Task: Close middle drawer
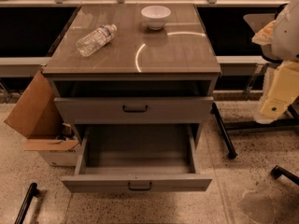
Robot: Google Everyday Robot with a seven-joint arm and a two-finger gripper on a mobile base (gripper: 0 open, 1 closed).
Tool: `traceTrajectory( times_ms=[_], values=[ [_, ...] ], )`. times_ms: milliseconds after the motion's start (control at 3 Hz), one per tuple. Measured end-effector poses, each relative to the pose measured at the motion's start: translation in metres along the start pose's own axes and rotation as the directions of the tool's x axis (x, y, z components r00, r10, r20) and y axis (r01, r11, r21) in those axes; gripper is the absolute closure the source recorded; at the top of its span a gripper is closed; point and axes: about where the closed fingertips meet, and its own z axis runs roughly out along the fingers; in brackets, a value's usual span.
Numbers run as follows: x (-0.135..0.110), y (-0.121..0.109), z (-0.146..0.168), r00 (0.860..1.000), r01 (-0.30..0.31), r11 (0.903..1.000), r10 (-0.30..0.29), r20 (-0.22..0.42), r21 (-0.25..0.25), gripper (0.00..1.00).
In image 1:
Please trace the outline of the yellow-tipped white gripper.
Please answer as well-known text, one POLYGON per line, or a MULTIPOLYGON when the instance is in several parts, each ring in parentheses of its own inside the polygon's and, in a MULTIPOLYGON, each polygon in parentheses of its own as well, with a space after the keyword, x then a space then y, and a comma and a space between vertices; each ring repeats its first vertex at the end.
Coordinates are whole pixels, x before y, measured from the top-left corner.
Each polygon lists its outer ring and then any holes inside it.
POLYGON ((277 120, 299 97, 299 62, 284 61, 276 69, 269 67, 263 80, 263 95, 253 118, 260 124, 277 120))

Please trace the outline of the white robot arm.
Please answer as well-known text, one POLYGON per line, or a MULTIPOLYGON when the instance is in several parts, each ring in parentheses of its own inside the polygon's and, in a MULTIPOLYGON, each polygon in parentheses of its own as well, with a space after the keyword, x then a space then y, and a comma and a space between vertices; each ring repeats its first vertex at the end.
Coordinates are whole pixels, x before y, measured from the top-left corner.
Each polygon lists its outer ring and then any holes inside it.
POLYGON ((252 42, 270 45, 272 54, 282 63, 270 70, 272 79, 263 82, 263 96, 254 120, 269 124, 277 120, 299 96, 299 0, 291 0, 278 14, 254 35, 252 42))

